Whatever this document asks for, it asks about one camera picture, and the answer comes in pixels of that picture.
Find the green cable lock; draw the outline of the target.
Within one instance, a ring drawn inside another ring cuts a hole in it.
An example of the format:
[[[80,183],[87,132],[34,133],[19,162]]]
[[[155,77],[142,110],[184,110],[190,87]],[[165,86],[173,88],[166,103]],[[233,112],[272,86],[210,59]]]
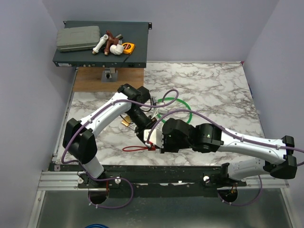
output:
[[[159,105],[164,105],[167,103],[170,103],[171,101],[173,101],[175,98],[174,97],[165,97],[165,98],[160,98],[156,101],[155,105],[159,106]],[[168,110],[168,112],[171,112],[175,109],[186,109],[186,110],[191,110],[191,107],[183,100],[177,98],[172,104],[166,106],[166,107],[162,107]],[[161,118],[164,114],[158,115],[156,116],[156,118]]]

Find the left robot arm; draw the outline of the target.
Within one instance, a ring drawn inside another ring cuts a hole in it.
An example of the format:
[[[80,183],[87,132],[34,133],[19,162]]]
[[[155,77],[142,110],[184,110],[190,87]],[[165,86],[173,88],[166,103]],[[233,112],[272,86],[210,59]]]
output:
[[[141,110],[151,98],[147,88],[138,89],[129,84],[118,88],[113,97],[98,110],[81,120],[71,118],[64,133],[63,147],[73,155],[90,174],[89,182],[96,188],[105,183],[104,168],[97,159],[96,137],[118,116],[126,113],[136,125],[135,133],[144,142],[144,130],[151,129],[156,119]]]

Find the white elbow fitting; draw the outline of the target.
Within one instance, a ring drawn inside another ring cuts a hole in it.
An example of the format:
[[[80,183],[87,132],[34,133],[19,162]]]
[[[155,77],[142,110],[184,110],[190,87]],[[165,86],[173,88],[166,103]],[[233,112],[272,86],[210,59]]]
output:
[[[122,46],[122,45],[119,45],[119,44],[114,45],[114,44],[112,44],[110,46],[110,52],[112,54],[114,54],[114,55],[121,55],[123,53],[123,51],[124,51],[124,46]]]

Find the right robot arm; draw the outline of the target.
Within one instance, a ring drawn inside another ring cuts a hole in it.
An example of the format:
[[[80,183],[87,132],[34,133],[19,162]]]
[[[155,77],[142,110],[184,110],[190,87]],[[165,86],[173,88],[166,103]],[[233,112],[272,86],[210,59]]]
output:
[[[295,178],[297,161],[293,156],[294,139],[265,139],[203,123],[192,126],[182,120],[170,118],[162,128],[163,147],[161,153],[192,149],[195,152],[232,152],[251,159],[223,164],[224,171],[218,180],[224,186],[235,181],[257,175],[290,180]]]

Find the brass padlock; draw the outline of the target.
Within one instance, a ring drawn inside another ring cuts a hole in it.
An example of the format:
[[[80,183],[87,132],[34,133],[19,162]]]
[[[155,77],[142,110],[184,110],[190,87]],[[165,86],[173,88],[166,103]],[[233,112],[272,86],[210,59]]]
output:
[[[121,123],[122,123],[124,126],[130,127],[130,126],[133,124],[133,122],[131,121],[131,119],[130,119],[130,117],[129,117],[128,115],[125,116],[125,117],[121,116],[121,118],[122,118]]]

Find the red cable lock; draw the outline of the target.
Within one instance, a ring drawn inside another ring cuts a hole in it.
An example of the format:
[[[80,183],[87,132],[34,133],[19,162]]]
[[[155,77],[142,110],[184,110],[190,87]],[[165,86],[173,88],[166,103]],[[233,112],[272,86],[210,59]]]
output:
[[[147,146],[126,146],[122,148],[123,152],[137,152],[137,151],[143,151],[143,150],[148,150],[148,151],[155,151],[156,148],[153,147],[147,147]]]

